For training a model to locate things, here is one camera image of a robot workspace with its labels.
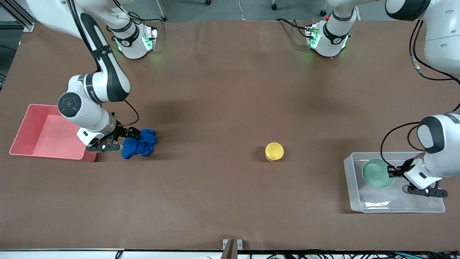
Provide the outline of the blue cloth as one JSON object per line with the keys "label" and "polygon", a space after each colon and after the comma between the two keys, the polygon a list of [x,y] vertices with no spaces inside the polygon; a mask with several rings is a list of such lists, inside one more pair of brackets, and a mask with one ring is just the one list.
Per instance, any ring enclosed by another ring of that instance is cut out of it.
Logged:
{"label": "blue cloth", "polygon": [[123,142],[121,155],[124,159],[141,154],[143,157],[148,157],[154,151],[157,143],[156,132],[152,129],[144,128],[140,131],[140,138],[126,138]]}

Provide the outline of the green plastic bowl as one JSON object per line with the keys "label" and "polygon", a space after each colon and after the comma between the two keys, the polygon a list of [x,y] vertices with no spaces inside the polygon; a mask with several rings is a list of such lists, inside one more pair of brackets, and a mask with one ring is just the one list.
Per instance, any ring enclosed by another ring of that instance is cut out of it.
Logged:
{"label": "green plastic bowl", "polygon": [[373,187],[386,188],[390,187],[394,177],[388,174],[388,164],[381,159],[371,159],[367,161],[362,168],[362,176],[367,184]]}

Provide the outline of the yellow plastic cup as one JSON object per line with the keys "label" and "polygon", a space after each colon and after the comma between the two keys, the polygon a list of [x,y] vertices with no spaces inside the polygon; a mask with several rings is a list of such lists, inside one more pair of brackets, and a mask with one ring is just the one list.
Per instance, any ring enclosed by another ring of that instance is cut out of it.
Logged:
{"label": "yellow plastic cup", "polygon": [[284,155],[284,148],[277,142],[269,143],[264,150],[268,161],[278,161]]}

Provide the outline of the clear plastic box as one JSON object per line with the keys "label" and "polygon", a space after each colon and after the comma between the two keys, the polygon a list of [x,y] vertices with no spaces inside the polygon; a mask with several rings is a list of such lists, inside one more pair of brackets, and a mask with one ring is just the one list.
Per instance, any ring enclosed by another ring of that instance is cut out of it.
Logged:
{"label": "clear plastic box", "polygon": [[442,198],[406,194],[409,183],[396,178],[386,188],[373,187],[363,178],[363,166],[372,159],[380,159],[379,152],[353,152],[344,160],[350,208],[360,213],[443,213]]}

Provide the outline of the pink plastic bin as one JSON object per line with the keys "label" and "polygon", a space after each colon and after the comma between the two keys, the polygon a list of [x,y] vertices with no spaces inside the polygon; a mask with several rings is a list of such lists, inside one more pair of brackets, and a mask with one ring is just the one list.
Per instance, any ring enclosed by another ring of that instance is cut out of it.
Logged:
{"label": "pink plastic bin", "polygon": [[40,159],[92,163],[96,153],[77,136],[79,126],[66,120],[55,105],[30,104],[9,154]]}

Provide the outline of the aluminium frame profile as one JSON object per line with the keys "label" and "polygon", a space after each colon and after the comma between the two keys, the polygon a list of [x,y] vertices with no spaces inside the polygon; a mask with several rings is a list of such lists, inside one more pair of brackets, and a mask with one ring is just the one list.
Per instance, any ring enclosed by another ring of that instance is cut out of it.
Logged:
{"label": "aluminium frame profile", "polygon": [[0,0],[0,29],[33,32],[37,22],[26,0]]}

